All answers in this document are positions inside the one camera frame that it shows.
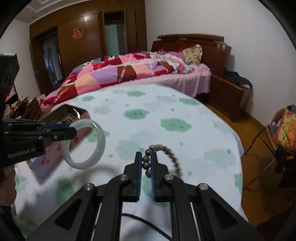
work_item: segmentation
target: bed sheet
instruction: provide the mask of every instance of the bed sheet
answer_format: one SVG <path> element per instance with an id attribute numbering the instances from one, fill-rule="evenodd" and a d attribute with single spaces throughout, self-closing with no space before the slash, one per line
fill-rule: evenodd
<path id="1" fill-rule="evenodd" d="M 86 109 L 106 136 L 102 159 L 88 170 L 76 170 L 65 161 L 44 180 L 36 178 L 25 162 L 16 165 L 15 223 L 26 237 L 85 183 L 102 185 L 123 173 L 135 153 L 151 144 L 163 144 L 175 153 L 186 183 L 209 184 L 242 216 L 243 154 L 238 135 L 197 100 L 158 84 L 116 86 L 86 93 L 70 101 Z M 91 132 L 71 153 L 84 161 L 95 149 Z M 160 163 L 174 173 L 171 160 L 157 153 Z M 168 203 L 152 200 L 151 180 L 142 172 L 138 203 L 124 203 L 123 212 L 137 215 L 171 235 Z M 122 218 L 121 241 L 166 240 L 147 225 Z"/>

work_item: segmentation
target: white bangle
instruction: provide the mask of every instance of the white bangle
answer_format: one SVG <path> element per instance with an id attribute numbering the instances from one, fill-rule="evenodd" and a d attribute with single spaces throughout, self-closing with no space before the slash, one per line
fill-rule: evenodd
<path id="1" fill-rule="evenodd" d="M 65 161 L 75 169 L 79 169 L 79 170 L 88 169 L 93 165 L 95 165 L 101 159 L 105 151 L 106 137 L 105 137 L 104 131 L 97 122 L 92 121 L 90 119 L 78 120 L 73 124 L 71 124 L 70 127 L 74 127 L 77 131 L 84 127 L 92 127 L 97 132 L 98 142 L 96 144 L 96 149 L 94 150 L 90 158 L 88 158 L 86 161 L 81 163 L 74 162 L 70 156 L 70 151 L 69 151 L 70 140 L 65 140 L 61 142 L 61 148 L 62 148 Z"/>

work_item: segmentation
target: wooden cabinet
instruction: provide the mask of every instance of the wooden cabinet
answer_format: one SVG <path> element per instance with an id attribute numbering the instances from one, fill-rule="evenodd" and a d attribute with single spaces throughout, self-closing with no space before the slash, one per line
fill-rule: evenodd
<path id="1" fill-rule="evenodd" d="M 57 29 L 61 59 L 66 76 L 76 66 L 102 56 L 98 14 L 61 23 Z M 75 29 L 82 30 L 83 36 L 75 38 Z"/>
<path id="2" fill-rule="evenodd" d="M 48 94 L 52 91 L 49 74 L 45 72 L 42 42 L 50 34 L 59 39 L 60 65 L 67 77 L 82 63 L 107 55 L 105 15 L 122 13 L 122 23 L 117 30 L 124 52 L 146 51 L 146 17 L 144 0 L 91 0 L 59 9 L 30 25 L 32 61 L 39 89 Z M 75 39 L 75 29 L 83 36 Z"/>
<path id="3" fill-rule="evenodd" d="M 242 116 L 252 89 L 235 85 L 221 76 L 211 77 L 209 103 L 232 121 Z"/>

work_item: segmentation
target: colorful cushion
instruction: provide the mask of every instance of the colorful cushion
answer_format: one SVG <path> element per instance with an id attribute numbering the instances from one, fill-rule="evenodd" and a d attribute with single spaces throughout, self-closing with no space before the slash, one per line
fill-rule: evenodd
<path id="1" fill-rule="evenodd" d="M 285 109 L 274 141 L 290 153 L 296 153 L 296 114 Z"/>
<path id="2" fill-rule="evenodd" d="M 184 49 L 182 53 L 185 55 L 186 64 L 199 64 L 202 60 L 202 47 L 199 44 Z"/>

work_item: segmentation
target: ceiling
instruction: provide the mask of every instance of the ceiling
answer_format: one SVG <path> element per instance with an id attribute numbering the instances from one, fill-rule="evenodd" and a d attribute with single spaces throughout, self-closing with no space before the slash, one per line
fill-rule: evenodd
<path id="1" fill-rule="evenodd" d="M 33 23 L 63 7 L 90 0 L 32 0 L 16 17 L 26 23 Z"/>

